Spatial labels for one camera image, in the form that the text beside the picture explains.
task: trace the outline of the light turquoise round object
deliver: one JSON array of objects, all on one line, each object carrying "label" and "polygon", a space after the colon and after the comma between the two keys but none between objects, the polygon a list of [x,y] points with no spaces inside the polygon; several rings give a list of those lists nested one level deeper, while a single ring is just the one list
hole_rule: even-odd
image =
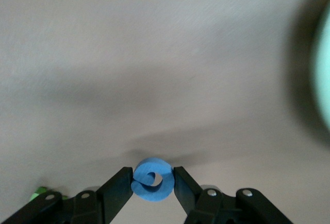
[{"label": "light turquoise round object", "polygon": [[318,27],[313,47],[313,88],[321,116],[330,130],[330,5]]}]

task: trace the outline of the green object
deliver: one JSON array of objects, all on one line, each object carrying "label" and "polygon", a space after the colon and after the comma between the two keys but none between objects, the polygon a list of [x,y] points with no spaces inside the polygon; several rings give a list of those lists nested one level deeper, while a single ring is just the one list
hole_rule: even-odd
[{"label": "green object", "polygon": [[39,195],[41,195],[41,194],[43,194],[43,193],[45,193],[45,192],[47,192],[48,191],[48,189],[46,188],[46,187],[43,187],[43,186],[41,186],[41,187],[39,187],[33,194],[32,194],[32,196],[30,197],[30,200],[29,201],[32,201],[33,199],[35,199],[36,197],[38,197]]},{"label": "green object", "polygon": [[314,44],[312,83],[321,116],[330,130],[330,5],[328,5]]}]

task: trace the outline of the blue object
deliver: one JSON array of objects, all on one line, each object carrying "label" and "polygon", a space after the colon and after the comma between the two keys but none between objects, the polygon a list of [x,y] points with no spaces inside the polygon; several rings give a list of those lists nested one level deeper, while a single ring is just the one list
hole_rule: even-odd
[{"label": "blue object", "polygon": [[330,129],[330,5],[319,26],[314,57],[312,81],[316,101],[322,118]]},{"label": "blue object", "polygon": [[[152,186],[156,174],[162,176],[159,185]],[[144,200],[158,202],[167,198],[174,188],[173,169],[169,163],[159,158],[141,161],[133,174],[133,192]]]}]

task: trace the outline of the gray surface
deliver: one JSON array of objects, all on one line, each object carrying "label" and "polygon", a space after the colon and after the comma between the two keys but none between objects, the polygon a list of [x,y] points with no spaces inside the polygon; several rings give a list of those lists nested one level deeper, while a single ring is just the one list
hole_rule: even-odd
[{"label": "gray surface", "polygon": [[[160,156],[230,195],[257,188],[295,223],[330,223],[330,150],[288,80],[315,4],[1,0],[0,220],[39,185],[73,196]],[[113,223],[184,218],[173,195],[133,197]]]}]

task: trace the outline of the teal object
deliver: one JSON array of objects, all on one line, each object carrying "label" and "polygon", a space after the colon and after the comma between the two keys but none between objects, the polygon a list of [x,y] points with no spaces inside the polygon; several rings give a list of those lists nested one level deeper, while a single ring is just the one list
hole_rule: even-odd
[{"label": "teal object", "polygon": [[[159,185],[152,186],[156,173],[162,176]],[[174,188],[172,166],[159,158],[147,158],[141,161],[134,173],[131,189],[144,200],[158,202],[167,198]]]},{"label": "teal object", "polygon": [[330,130],[330,4],[317,31],[312,81],[321,116]]}]

